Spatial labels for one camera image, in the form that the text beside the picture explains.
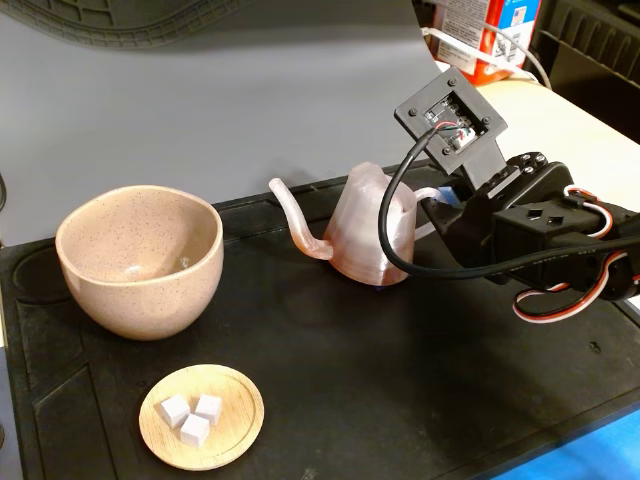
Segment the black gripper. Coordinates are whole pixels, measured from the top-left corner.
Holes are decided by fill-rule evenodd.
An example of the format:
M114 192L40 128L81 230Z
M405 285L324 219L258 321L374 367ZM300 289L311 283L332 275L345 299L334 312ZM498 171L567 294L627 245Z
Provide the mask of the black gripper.
M609 238L609 208L572 188L572 183L564 164L527 152L508 160L502 172L475 192L456 180L453 187L437 187L435 198L419 204L462 268L513 261L516 268L503 268L487 278L495 283L515 278L539 289L559 283L587 289L595 281L602 254L554 254L542 262L523 261L525 256Z

